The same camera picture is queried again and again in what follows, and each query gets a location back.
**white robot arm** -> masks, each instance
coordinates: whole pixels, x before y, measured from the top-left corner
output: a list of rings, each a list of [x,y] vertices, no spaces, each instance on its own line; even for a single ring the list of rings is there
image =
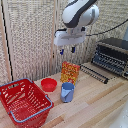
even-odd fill
[[[55,45],[60,47],[64,45],[76,46],[85,41],[85,26],[94,24],[99,17],[98,7],[93,5],[96,1],[97,0],[68,1],[68,5],[62,14],[63,23],[67,28],[55,32]]]

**wooden countertop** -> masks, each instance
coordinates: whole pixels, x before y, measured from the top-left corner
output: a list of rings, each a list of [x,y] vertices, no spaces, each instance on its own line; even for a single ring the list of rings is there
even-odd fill
[[[73,100],[63,103],[60,100],[61,74],[50,77],[58,82],[54,92],[46,93],[55,106],[41,128],[109,128],[128,100],[126,79],[115,76],[108,84],[103,84],[80,71]],[[0,128],[15,128],[1,103]]]

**blue cup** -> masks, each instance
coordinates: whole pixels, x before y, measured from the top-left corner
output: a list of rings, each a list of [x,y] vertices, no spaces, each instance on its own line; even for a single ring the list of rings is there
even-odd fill
[[[73,99],[75,86],[72,83],[65,82],[62,84],[61,87],[61,100],[63,102],[71,102]]]

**red plastic basket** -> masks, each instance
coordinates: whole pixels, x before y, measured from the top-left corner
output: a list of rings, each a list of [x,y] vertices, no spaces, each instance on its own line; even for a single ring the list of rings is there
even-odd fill
[[[0,100],[17,128],[38,128],[54,106],[47,95],[29,79],[0,86]]]

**beige wall panel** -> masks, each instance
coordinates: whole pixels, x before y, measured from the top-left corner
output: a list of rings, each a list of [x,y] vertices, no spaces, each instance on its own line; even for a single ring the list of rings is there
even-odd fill
[[[54,0],[4,0],[15,80],[49,75]]]
[[[0,85],[12,81],[2,6],[0,6]]]

